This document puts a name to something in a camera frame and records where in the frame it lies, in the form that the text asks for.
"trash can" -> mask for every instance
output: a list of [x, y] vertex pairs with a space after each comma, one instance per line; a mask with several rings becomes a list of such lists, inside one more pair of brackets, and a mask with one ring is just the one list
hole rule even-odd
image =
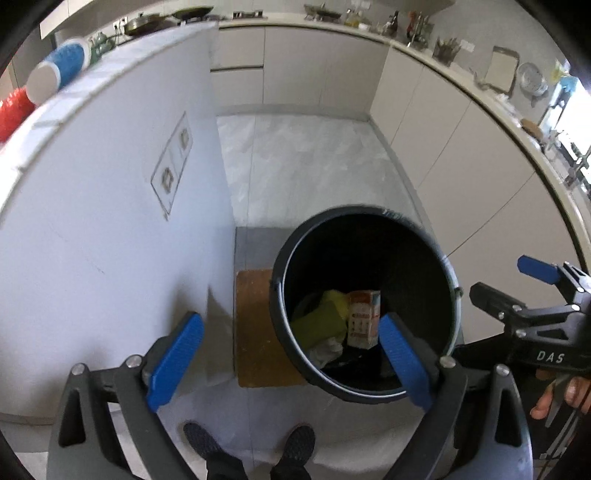
[[290, 361], [309, 383], [346, 401], [384, 403], [406, 392], [393, 372], [380, 372], [379, 345], [355, 350], [342, 368], [316, 368], [290, 328], [304, 299], [379, 290], [381, 314], [396, 312], [439, 355], [451, 353], [460, 329], [462, 290], [447, 257], [421, 227], [382, 207], [337, 207], [302, 223], [275, 260], [270, 288], [271, 319]]

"red plastic bag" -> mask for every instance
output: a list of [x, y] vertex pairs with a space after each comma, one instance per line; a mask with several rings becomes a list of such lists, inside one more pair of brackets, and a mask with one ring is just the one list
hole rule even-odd
[[17, 88], [0, 102], [0, 143], [6, 142], [34, 110], [24, 88]]

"black shoe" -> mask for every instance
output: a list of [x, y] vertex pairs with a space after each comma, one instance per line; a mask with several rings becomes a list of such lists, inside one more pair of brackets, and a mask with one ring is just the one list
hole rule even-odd
[[296, 427], [287, 437], [280, 463], [288, 463], [303, 467], [314, 453], [316, 435], [312, 427], [301, 425]]
[[183, 425], [183, 432], [193, 450], [195, 450], [203, 460], [207, 461], [214, 453], [223, 452], [222, 447], [220, 447], [209, 432], [198, 423], [188, 421]]

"human hand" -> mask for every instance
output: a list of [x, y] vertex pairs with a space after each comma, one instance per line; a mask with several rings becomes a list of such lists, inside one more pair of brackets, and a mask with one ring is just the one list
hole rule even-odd
[[[535, 373], [535, 377], [539, 380], [548, 380], [554, 377], [552, 372], [548, 372], [546, 370], [538, 370]], [[571, 407], [578, 408], [586, 393], [587, 389], [591, 385], [591, 380], [583, 377], [574, 377], [570, 380], [568, 387], [564, 392], [564, 400], [565, 402], [570, 405]], [[533, 419], [541, 420], [548, 416], [548, 412], [550, 412], [550, 406], [552, 405], [552, 398], [554, 397], [554, 382], [552, 382], [546, 390], [544, 394], [538, 400], [538, 403], [535, 405], [534, 408], [530, 410], [530, 415]], [[587, 396], [585, 400], [585, 404], [581, 407], [581, 411], [583, 413], [587, 413], [589, 408], [591, 407], [591, 394]]]

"person's leg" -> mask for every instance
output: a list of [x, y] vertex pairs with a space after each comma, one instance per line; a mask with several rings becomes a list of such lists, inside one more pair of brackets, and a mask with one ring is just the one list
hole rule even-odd
[[248, 480], [242, 460], [223, 451], [201, 425], [188, 422], [183, 432], [189, 444], [207, 465], [207, 480]]
[[271, 469], [271, 480], [311, 480], [304, 465], [314, 453], [316, 435], [312, 427], [297, 427], [285, 443], [283, 455]]

